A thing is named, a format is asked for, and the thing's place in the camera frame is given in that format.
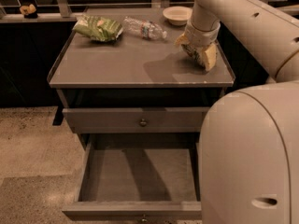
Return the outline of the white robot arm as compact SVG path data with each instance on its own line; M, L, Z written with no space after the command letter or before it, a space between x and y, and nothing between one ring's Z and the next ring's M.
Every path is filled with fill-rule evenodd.
M199 137L203 224L299 224L299 23L260 0L193 0L185 37L225 25L272 78L231 92Z

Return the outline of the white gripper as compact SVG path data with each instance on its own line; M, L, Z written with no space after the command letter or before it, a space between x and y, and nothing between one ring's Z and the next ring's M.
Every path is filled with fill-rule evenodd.
M217 61L217 48L213 43L218 36L218 32L221 28L219 23L216 24L216 28L211 31L201 31L195 28L190 21L187 21L184 34L180 35L175 45L189 45L190 43L195 47L204 47L202 51L203 63L206 71L210 71Z

